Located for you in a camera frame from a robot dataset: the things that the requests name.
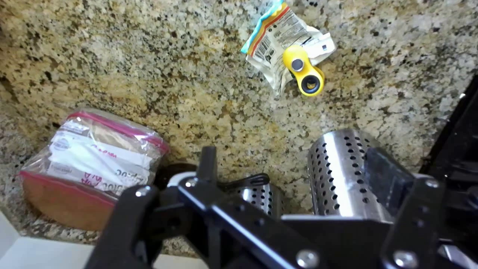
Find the yellow object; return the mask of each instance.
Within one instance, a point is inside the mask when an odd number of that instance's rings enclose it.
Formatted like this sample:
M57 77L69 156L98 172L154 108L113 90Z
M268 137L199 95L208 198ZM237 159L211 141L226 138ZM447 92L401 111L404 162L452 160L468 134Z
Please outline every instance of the yellow object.
M302 47L289 47L283 54L283 63L295 75L304 96L314 98L323 93L326 77L313 66L308 53Z

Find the yellow plastic toy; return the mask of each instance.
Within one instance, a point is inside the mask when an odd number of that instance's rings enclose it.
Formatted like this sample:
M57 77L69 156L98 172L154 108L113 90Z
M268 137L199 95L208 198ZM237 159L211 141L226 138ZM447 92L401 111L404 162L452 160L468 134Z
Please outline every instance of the yellow plastic toy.
M313 66L308 53L299 47L289 47L283 54L283 63L295 75L304 96L316 98L325 90L325 74Z

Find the granite countertop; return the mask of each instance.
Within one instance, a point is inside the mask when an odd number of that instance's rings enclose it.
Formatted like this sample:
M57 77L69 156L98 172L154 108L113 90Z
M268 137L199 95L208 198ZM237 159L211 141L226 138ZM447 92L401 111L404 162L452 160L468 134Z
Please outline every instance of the granite countertop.
M86 107L157 131L171 162L196 163L214 144L223 181L268 172L298 213L313 208L307 153L329 131L356 126L417 171L477 74L478 4L290 4L338 45L317 99L274 96L240 54L269 2L5 0L2 208L26 235L95 243L32 213L16 177ZM172 243L169 253L190 252Z

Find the speckled granite surface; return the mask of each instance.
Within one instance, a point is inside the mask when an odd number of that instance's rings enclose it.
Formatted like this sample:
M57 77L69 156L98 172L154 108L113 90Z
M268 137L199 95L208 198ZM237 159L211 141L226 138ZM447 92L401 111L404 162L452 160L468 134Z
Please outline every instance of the speckled granite surface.
M216 144L225 180L268 172L302 213L311 211L307 152L325 132L358 126L417 169L477 74L478 4L293 2L338 45L322 65L328 86L319 99L292 89L274 98L240 54L268 5L2 0L0 92L10 98L0 113L0 192L20 228L95 238L27 213L11 183L19 162L84 107L165 135L174 162L196 162L204 146ZM17 134L5 135L16 123Z

